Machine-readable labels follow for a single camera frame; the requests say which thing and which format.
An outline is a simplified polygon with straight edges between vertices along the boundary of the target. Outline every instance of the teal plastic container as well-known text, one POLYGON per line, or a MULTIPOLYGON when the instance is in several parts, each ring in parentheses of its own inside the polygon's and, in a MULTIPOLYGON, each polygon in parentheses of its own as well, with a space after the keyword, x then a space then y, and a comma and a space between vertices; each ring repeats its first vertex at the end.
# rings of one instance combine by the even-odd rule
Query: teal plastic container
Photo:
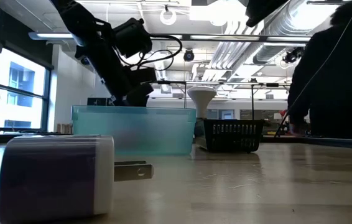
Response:
POLYGON ((195 109, 72 107, 74 134, 110 135, 116 154, 189 154, 195 117, 195 109))

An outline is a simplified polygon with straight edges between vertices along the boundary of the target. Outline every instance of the table surface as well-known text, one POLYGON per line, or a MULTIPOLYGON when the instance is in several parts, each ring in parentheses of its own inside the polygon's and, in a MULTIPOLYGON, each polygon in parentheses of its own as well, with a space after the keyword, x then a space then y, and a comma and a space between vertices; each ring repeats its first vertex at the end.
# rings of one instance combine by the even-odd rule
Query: table surface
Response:
POLYGON ((153 164, 154 177, 116 182, 110 215, 66 223, 352 223, 352 149, 261 144, 252 154, 118 158, 133 159, 153 164))

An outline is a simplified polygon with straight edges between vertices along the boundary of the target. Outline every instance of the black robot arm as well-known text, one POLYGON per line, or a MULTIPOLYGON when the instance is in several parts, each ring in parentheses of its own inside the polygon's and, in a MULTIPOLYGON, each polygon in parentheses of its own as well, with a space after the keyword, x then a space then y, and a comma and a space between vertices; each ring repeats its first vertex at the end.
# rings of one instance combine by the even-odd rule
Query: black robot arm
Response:
POLYGON ((152 50, 150 34, 143 27, 144 21, 130 19, 113 29, 109 23, 95 18, 74 0, 51 2, 77 43, 75 57, 88 59, 111 93, 113 104, 146 106, 148 94, 153 89, 150 84, 141 83, 156 80, 154 69, 132 72, 121 64, 116 53, 118 50, 121 55, 130 57, 152 50))

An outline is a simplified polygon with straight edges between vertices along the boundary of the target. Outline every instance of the glass window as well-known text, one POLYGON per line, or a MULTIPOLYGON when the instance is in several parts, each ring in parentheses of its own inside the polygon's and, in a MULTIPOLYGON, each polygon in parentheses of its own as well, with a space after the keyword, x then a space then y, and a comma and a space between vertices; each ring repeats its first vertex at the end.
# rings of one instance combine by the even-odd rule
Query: glass window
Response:
POLYGON ((46 69, 9 50, 0 53, 0 84, 20 90, 44 94, 46 69))
POLYGON ((0 128, 41 128, 42 99, 0 89, 0 128))

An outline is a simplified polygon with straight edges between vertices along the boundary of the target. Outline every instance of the plastic basket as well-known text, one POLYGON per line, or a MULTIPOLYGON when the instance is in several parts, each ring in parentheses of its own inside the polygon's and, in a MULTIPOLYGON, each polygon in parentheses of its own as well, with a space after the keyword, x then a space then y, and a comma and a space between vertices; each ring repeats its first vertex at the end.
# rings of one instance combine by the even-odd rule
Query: plastic basket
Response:
POLYGON ((210 152, 254 152, 259 148, 263 124, 263 120, 199 120, 195 143, 210 152))

